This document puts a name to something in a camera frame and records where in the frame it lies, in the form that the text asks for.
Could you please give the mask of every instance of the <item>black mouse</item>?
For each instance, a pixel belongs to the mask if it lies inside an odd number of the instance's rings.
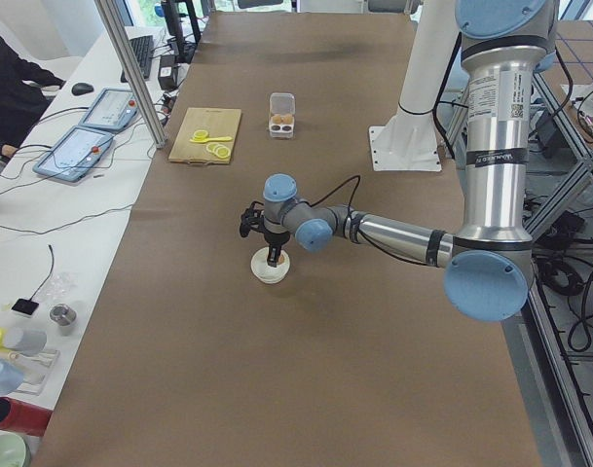
[[[88,83],[76,83],[75,85],[73,85],[73,88],[71,88],[71,93],[73,95],[88,94],[89,92],[93,91],[93,86],[89,85]]]

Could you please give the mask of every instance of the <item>keyboard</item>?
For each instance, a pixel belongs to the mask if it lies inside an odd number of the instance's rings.
[[[138,65],[142,71],[142,77],[149,79],[151,74],[151,53],[153,52],[153,36],[140,36],[130,39],[131,49],[136,55]],[[121,72],[121,83],[126,83],[125,71]]]

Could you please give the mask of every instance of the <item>black jacket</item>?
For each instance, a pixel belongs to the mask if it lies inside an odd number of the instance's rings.
[[[0,37],[0,153],[4,144],[20,146],[48,106],[43,93],[24,80],[42,86],[64,83],[36,63],[19,58]]]

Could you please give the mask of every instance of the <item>tablet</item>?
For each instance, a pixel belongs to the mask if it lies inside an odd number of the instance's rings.
[[[137,104],[130,90],[104,88],[79,125],[118,132],[130,124],[136,112]]]
[[[73,126],[34,165],[33,170],[53,179],[76,182],[99,162],[113,138],[112,133],[106,131]]]

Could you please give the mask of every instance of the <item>white desk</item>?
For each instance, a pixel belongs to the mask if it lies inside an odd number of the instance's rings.
[[[153,34],[157,45],[164,39],[162,29],[129,30],[130,37],[145,34]],[[154,101],[162,94],[157,83],[157,68],[156,59],[147,82]],[[119,81],[120,75],[121,66],[104,33],[45,115],[70,107],[89,106],[102,88],[128,88],[129,85]],[[92,84],[95,91],[82,96],[72,95],[71,87],[78,82]],[[53,145],[80,121],[82,115],[82,112],[64,113],[37,125],[24,145]],[[130,142],[120,146],[132,132]],[[117,147],[109,166],[113,149]],[[0,192],[16,185],[42,181],[0,196],[0,225],[41,232],[83,216],[133,204],[149,169],[152,148],[153,141],[146,125],[138,125],[135,129],[130,126],[115,137],[112,148],[99,165],[76,184],[43,180],[32,171],[36,161],[29,162],[38,153],[28,153],[28,150],[19,152],[4,169],[3,175],[16,177],[24,163],[25,168],[17,180],[0,178]],[[0,229],[0,326],[46,331],[47,347],[60,351],[60,357],[40,395],[12,393],[10,397],[50,409],[56,405],[128,219],[129,211],[123,210],[43,235]],[[30,297],[47,275],[51,263],[48,244],[52,245],[55,253],[53,276],[35,298],[40,306],[34,315],[31,318],[21,316],[11,311],[10,307],[18,298]],[[78,315],[74,332],[68,337],[62,336],[49,318],[52,305],[58,303],[70,305]],[[34,449],[35,440],[30,441]]]

